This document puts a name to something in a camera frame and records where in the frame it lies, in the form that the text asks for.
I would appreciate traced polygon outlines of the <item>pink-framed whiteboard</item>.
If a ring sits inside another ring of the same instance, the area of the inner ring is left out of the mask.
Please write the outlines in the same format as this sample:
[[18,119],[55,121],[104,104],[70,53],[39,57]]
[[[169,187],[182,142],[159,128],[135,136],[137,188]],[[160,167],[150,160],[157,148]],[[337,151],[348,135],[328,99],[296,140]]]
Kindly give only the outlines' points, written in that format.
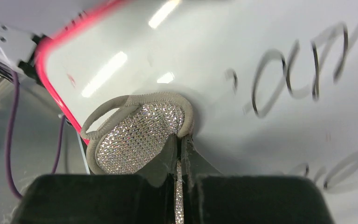
[[111,0],[36,67],[77,131],[111,98],[180,93],[219,171],[302,175],[358,224],[358,0]]

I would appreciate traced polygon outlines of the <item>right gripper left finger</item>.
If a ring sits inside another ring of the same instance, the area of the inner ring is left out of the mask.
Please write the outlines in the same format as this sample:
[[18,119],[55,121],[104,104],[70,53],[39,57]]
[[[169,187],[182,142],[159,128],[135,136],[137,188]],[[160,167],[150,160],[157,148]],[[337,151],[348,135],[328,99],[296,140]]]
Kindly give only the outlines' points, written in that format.
[[137,174],[146,179],[151,186],[159,188],[169,178],[176,180],[177,160],[177,136],[170,135],[161,152],[137,171]]

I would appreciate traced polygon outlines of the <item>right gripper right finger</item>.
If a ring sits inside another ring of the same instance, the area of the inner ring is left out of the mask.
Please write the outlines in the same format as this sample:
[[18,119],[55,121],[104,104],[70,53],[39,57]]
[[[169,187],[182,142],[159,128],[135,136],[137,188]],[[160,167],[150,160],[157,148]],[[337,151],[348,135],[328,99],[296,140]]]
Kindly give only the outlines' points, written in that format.
[[193,186],[198,175],[219,175],[221,174],[212,166],[194,146],[193,139],[186,135],[181,139],[181,167],[182,179],[188,186]]

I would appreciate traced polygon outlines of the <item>glittery silver eraser pad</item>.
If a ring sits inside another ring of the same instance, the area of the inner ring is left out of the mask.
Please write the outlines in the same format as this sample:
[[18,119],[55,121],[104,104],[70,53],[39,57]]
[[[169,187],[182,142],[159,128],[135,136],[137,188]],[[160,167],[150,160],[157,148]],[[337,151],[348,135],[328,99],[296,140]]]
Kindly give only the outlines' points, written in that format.
[[[179,144],[191,135],[191,103],[175,92],[124,95],[97,107],[80,135],[88,140],[86,161],[97,188],[100,223],[182,224],[184,193]],[[177,136],[176,180],[151,186],[137,174],[159,154],[170,135]]]

